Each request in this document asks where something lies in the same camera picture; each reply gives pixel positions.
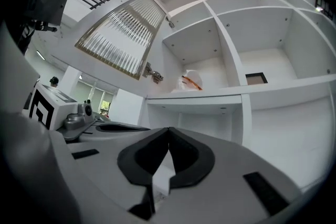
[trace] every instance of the cabinet hinge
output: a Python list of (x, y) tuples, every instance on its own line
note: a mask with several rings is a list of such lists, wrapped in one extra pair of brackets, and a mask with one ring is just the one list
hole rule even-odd
[(169, 23), (170, 28), (175, 27), (174, 23), (171, 20), (169, 20), (168, 16), (166, 16), (166, 21)]
[(163, 80), (163, 76), (161, 76), (161, 74), (159, 72), (153, 71), (153, 69), (151, 68), (151, 64), (149, 62), (146, 63), (146, 67), (145, 67), (145, 70), (143, 71), (142, 75), (145, 78), (147, 78), (148, 75), (151, 75), (153, 77), (153, 81), (156, 84), (159, 84), (159, 82)]

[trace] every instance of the white plastic bag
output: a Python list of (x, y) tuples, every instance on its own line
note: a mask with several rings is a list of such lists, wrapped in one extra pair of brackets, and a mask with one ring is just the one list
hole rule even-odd
[(179, 77), (176, 88), (172, 92), (199, 91), (202, 89), (202, 86), (203, 83), (200, 74), (196, 70), (187, 70), (183, 76)]

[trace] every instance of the cabinet door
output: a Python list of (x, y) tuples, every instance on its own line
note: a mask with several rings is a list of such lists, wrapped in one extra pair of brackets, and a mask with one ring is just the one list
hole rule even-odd
[(146, 63), (163, 75), (162, 40), (172, 32), (155, 0), (110, 0), (59, 39), (51, 54), (68, 65), (140, 96), (165, 83), (143, 76)]

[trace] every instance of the window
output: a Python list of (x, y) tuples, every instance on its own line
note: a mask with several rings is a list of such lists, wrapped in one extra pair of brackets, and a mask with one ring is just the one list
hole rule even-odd
[(268, 83), (264, 73), (246, 74), (247, 85)]
[(100, 106), (100, 114), (106, 116), (109, 113), (111, 103), (102, 101)]

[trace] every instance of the black rubber pad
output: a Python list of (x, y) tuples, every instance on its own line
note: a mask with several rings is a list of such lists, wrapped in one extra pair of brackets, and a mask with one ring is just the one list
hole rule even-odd
[(258, 172), (246, 174), (243, 177), (271, 216), (289, 205)]
[(74, 152), (72, 153), (72, 156), (74, 159), (81, 159), (92, 155), (96, 155), (98, 153), (99, 153), (98, 150), (87, 150), (87, 151)]

